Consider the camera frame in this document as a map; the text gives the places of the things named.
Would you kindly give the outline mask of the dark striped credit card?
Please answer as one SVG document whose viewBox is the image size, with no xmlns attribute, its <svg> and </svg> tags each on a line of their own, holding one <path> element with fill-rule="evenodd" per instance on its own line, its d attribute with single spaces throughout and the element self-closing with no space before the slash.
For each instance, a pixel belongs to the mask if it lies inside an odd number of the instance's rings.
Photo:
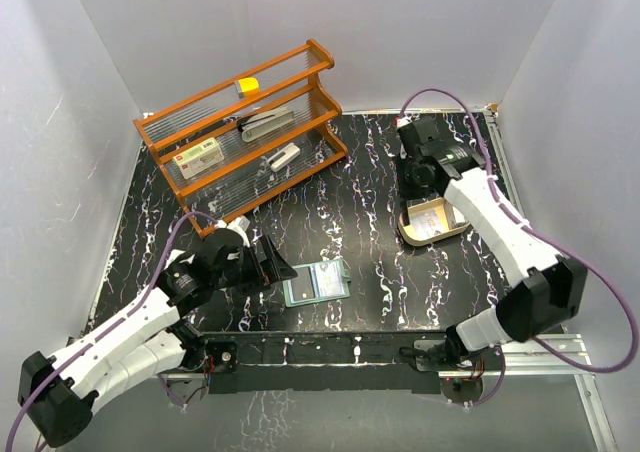
<svg viewBox="0 0 640 452">
<path fill-rule="evenodd" d="M 316 298 L 314 279 L 309 267 L 296 270 L 297 276 L 290 281 L 290 297 L 294 304 Z"/>
</svg>

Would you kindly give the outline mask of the beige card tray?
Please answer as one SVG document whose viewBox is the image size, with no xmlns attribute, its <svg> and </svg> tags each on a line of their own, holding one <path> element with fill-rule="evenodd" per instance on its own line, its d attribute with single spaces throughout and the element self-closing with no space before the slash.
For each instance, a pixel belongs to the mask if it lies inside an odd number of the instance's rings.
<svg viewBox="0 0 640 452">
<path fill-rule="evenodd" d="M 406 209 L 404 212 L 402 212 L 400 214 L 400 217 L 398 219 L 398 230 L 402 236 L 402 238 L 404 239 L 404 241 L 413 246 L 413 247 L 423 247 L 423 246 L 427 246 L 430 244 L 433 244 L 435 242 L 444 240 L 444 239 L 448 239 L 450 237 L 453 237 L 455 235 L 461 234 L 462 232 L 464 232 L 470 225 L 470 222 L 468 221 L 467 225 L 465 227 L 459 227 L 459 228 L 455 228 L 455 229 L 451 229 L 449 227 L 449 231 L 441 234 L 439 236 L 430 238 L 430 239 L 426 239 L 426 240 L 419 240 L 416 235 L 415 232 L 413 230 L 413 228 L 410 225 L 409 222 L 409 214 L 411 212 L 418 212 L 421 210 L 425 210 L 425 209 L 431 209 L 431 208 L 441 208 L 445 215 L 446 215 L 446 211 L 445 211 L 445 206 L 447 204 L 450 204 L 449 202 L 447 202 L 444 198 L 442 197 L 437 197 L 431 200 L 411 200 L 408 201 L 406 204 Z"/>
</svg>

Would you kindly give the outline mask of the green card holder wallet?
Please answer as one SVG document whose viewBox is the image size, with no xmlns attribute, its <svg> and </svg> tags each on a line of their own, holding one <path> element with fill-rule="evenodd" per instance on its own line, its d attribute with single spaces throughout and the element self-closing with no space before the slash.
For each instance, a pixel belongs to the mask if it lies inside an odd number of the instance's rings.
<svg viewBox="0 0 640 452">
<path fill-rule="evenodd" d="M 317 304 L 350 296 L 350 272 L 342 259 L 293 267 L 296 276 L 283 282 L 287 308 Z"/>
</svg>

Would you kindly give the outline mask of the white blue patterned card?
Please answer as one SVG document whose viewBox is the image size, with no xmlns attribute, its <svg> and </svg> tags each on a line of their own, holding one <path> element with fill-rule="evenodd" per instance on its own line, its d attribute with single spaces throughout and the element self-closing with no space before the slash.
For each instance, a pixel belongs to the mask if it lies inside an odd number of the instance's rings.
<svg viewBox="0 0 640 452">
<path fill-rule="evenodd" d="M 430 239 L 449 231 L 448 220 L 441 208 L 411 212 L 409 222 L 419 240 Z"/>
</svg>

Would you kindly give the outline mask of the white VIP card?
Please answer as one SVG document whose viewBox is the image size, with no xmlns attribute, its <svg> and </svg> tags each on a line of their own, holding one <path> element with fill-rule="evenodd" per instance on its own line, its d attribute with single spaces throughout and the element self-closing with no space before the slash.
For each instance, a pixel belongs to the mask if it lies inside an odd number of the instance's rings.
<svg viewBox="0 0 640 452">
<path fill-rule="evenodd" d="M 333 298 L 344 295 L 342 265 L 340 262 L 322 262 L 314 266 L 318 297 Z"/>
</svg>

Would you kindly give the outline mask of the stack of cards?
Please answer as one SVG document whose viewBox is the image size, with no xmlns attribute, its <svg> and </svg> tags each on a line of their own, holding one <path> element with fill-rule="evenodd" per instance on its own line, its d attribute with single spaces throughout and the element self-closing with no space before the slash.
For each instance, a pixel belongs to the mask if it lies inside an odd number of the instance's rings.
<svg viewBox="0 0 640 452">
<path fill-rule="evenodd" d="M 445 206 L 447 220 L 451 229 L 465 227 L 468 223 L 466 217 L 453 205 L 447 204 Z"/>
</svg>

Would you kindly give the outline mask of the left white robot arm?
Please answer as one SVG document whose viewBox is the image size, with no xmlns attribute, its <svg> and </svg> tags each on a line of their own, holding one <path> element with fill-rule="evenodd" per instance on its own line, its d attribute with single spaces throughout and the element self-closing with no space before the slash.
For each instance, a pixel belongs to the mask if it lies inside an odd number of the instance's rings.
<svg viewBox="0 0 640 452">
<path fill-rule="evenodd" d="M 166 243 L 150 283 L 128 305 L 90 333 L 21 365 L 20 410 L 6 440 L 30 419 L 38 450 L 74 440 L 108 402 L 166 370 L 194 371 L 206 359 L 206 341 L 188 315 L 226 289 L 255 294 L 296 277 L 269 236 L 253 245 L 247 221 L 219 222 L 192 249 Z"/>
</svg>

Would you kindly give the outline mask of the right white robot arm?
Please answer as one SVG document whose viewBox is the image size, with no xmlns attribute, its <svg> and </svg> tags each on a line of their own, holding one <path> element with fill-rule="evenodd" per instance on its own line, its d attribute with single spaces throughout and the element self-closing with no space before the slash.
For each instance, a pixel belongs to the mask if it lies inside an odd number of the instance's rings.
<svg viewBox="0 0 640 452">
<path fill-rule="evenodd" d="M 532 237 L 518 210 L 497 189 L 490 165 L 475 150 L 450 145 L 431 117 L 396 122 L 397 172 L 404 198 L 437 193 L 459 210 L 498 260 L 509 292 L 496 305 L 446 329 L 441 343 L 401 352 L 438 367 L 471 367 L 484 350 L 524 343 L 577 315 L 587 269 Z"/>
</svg>

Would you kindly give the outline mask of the small white stapler remover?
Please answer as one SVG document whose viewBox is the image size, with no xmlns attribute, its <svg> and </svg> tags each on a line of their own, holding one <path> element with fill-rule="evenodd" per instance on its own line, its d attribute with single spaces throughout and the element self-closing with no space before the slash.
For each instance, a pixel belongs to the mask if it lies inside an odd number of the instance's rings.
<svg viewBox="0 0 640 452">
<path fill-rule="evenodd" d="M 300 148 L 293 142 L 288 143 L 278 152 L 267 159 L 272 172 L 276 173 L 286 167 L 300 155 Z"/>
</svg>

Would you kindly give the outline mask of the orange wooden three-tier rack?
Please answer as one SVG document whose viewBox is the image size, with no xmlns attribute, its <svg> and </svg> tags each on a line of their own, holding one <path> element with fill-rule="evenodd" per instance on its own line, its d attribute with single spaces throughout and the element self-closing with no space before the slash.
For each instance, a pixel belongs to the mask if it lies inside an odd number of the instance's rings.
<svg viewBox="0 0 640 452">
<path fill-rule="evenodd" d="M 320 75 L 334 58 L 314 39 L 134 124 L 200 236 L 348 154 L 342 113 Z"/>
</svg>

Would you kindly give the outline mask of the white staples box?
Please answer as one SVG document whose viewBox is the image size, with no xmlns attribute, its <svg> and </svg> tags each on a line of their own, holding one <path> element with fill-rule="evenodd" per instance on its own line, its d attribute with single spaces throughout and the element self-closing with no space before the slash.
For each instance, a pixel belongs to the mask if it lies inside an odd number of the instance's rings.
<svg viewBox="0 0 640 452">
<path fill-rule="evenodd" d="M 215 138 L 194 145 L 172 158 L 184 179 L 191 179 L 223 160 L 224 154 Z"/>
</svg>

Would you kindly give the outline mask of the grey black stapler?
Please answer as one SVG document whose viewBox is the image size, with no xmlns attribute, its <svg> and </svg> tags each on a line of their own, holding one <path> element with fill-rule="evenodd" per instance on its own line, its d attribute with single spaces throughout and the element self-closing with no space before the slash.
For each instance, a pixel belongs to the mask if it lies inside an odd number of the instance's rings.
<svg viewBox="0 0 640 452">
<path fill-rule="evenodd" d="M 294 112 L 287 107 L 278 107 L 266 112 L 254 113 L 237 121 L 241 139 L 252 142 L 294 122 Z"/>
</svg>

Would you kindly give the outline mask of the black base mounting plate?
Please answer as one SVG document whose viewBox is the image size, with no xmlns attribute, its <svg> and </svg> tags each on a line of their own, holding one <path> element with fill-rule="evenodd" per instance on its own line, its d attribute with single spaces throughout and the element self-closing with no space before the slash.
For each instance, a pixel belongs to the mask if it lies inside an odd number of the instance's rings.
<svg viewBox="0 0 640 452">
<path fill-rule="evenodd" d="M 438 394 L 446 380 L 479 381 L 500 369 L 485 351 L 461 364 L 431 355 L 444 334 L 400 332 L 207 333 L 211 394 L 403 390 Z"/>
</svg>

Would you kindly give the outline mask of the yellow grey tape measure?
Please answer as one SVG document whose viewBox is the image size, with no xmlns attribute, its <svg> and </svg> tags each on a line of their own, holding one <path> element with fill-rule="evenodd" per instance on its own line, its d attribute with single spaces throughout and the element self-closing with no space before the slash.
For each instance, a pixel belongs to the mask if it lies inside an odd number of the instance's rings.
<svg viewBox="0 0 640 452">
<path fill-rule="evenodd" d="M 234 82 L 240 98 L 247 98 L 261 91 L 260 83 L 255 77 L 243 77 Z"/>
</svg>

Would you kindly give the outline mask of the aluminium frame rail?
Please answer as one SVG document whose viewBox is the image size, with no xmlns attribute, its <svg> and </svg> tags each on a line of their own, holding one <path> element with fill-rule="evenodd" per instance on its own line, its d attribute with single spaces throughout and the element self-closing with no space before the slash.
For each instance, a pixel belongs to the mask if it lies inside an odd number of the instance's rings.
<svg viewBox="0 0 640 452">
<path fill-rule="evenodd" d="M 520 197 L 507 161 L 502 135 L 498 127 L 498 104 L 490 103 L 484 111 L 488 127 L 489 142 L 493 147 L 496 162 L 503 177 L 507 196 L 517 210 L 523 214 Z M 584 417 L 597 451 L 617 451 L 604 406 L 596 384 L 594 373 L 580 370 L 563 362 L 535 342 L 511 344 L 504 347 L 507 372 L 512 375 L 551 376 L 568 375 L 575 381 Z"/>
</svg>

